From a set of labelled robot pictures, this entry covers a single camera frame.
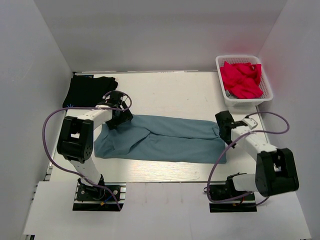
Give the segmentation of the teal blue t-shirt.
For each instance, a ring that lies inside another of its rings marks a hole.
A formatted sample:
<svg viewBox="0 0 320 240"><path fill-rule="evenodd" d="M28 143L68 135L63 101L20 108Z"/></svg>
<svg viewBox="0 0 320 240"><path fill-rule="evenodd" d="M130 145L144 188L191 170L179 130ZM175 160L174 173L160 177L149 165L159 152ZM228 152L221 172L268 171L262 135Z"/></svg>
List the teal blue t-shirt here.
<svg viewBox="0 0 320 240"><path fill-rule="evenodd" d="M116 129L104 124L94 154L102 159L225 164L225 147L213 121L135 115Z"/></svg>

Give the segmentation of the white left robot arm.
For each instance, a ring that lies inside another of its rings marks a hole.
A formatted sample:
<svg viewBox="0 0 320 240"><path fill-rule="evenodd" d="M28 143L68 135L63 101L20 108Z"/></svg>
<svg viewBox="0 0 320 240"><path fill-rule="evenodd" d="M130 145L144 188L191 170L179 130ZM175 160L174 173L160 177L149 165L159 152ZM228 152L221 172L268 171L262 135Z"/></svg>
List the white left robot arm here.
<svg viewBox="0 0 320 240"><path fill-rule="evenodd" d="M131 121L131 105L131 98L126 93L114 90L106 93L102 102L87 112L63 119L57 152L73 165L80 176L80 183L89 186L88 193L96 200L105 196L106 187L92 159L94 130L104 124L114 130Z"/></svg>

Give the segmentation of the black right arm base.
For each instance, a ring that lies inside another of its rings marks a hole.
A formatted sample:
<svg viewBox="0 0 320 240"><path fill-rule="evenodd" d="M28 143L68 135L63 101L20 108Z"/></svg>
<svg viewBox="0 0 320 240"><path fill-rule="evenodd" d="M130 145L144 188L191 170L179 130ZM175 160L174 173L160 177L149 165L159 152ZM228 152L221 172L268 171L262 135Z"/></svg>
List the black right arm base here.
<svg viewBox="0 0 320 240"><path fill-rule="evenodd" d="M210 213L254 213L257 212L256 198L253 193L244 195L246 192L227 191L226 184L218 183L209 186Z"/></svg>

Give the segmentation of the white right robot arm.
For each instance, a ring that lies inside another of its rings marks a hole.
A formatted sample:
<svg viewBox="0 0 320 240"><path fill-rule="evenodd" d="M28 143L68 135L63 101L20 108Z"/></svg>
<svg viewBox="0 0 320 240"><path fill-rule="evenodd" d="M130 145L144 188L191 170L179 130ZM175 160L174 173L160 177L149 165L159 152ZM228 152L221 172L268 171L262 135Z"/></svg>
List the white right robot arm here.
<svg viewBox="0 0 320 240"><path fill-rule="evenodd" d="M244 193L258 192L270 197L299 189L293 152L278 148L257 135L258 122L245 116L235 121L226 110L215 115L220 138L230 147L239 146L256 162L255 173L236 173L227 177L224 193L236 200Z"/></svg>

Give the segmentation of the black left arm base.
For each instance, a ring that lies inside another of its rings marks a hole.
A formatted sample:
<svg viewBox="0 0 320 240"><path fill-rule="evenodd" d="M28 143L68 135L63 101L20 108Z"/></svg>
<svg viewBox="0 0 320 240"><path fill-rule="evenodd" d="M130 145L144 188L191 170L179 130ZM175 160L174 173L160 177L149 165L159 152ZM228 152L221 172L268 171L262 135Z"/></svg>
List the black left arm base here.
<svg viewBox="0 0 320 240"><path fill-rule="evenodd" d="M85 185L78 179L75 190L74 212L120 212L125 203L125 183L104 183L105 189Z"/></svg>

